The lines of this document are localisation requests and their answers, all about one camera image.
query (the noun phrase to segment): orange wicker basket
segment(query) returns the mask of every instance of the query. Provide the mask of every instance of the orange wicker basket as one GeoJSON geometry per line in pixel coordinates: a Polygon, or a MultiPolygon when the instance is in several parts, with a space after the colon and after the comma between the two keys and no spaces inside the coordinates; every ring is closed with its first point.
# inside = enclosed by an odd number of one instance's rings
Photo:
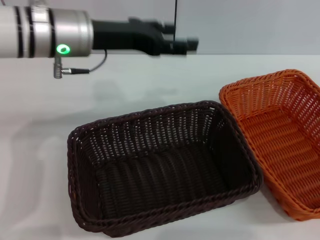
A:
{"type": "Polygon", "coordinates": [[[284,211],[298,221],[320,218],[320,88],[288,69],[226,85],[219,98],[284,211]]]}

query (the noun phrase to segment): green led light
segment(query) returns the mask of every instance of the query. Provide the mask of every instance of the green led light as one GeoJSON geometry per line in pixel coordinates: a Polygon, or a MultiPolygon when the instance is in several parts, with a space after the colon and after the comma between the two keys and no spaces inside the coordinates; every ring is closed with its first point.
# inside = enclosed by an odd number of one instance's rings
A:
{"type": "Polygon", "coordinates": [[[56,51],[60,54],[68,54],[70,53],[70,47],[65,44],[60,44],[56,47],[56,51]]]}

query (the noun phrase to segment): rectangular basket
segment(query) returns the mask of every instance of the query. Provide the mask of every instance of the rectangular basket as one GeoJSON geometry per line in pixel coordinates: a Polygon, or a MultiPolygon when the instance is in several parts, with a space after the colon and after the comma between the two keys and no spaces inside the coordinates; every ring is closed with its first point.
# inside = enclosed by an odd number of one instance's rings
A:
{"type": "Polygon", "coordinates": [[[214,101],[98,120],[67,145],[75,221],[111,237],[229,205],[263,182],[236,121],[214,101]]]}
{"type": "Polygon", "coordinates": [[[288,69],[226,85],[219,97],[284,211],[298,221],[320,218],[320,88],[288,69]]]}

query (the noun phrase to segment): white table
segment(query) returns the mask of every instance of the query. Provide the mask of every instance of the white table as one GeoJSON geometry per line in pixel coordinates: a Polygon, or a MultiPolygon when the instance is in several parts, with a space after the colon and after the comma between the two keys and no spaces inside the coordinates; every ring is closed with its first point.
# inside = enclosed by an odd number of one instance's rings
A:
{"type": "MultiPolygon", "coordinates": [[[[102,55],[64,60],[96,65],[102,55]]],[[[320,56],[110,55],[91,75],[52,77],[51,59],[0,60],[0,239],[102,240],[71,211],[67,137],[91,121],[170,104],[218,101],[224,85],[288,68],[320,84],[320,56]]],[[[264,187],[249,198],[124,240],[318,240],[320,219],[288,218],[264,187]]]]}

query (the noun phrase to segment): woven texture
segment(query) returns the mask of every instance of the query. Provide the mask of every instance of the woven texture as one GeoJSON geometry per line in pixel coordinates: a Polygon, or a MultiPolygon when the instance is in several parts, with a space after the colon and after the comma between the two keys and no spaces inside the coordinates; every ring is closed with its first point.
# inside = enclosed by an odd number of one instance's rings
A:
{"type": "Polygon", "coordinates": [[[73,216],[111,237],[223,207],[263,181],[236,121],[213,101],[98,120],[67,143],[73,216]]]}
{"type": "Polygon", "coordinates": [[[236,118],[284,211],[320,218],[320,89],[288,69],[224,86],[221,103],[236,118]]]}

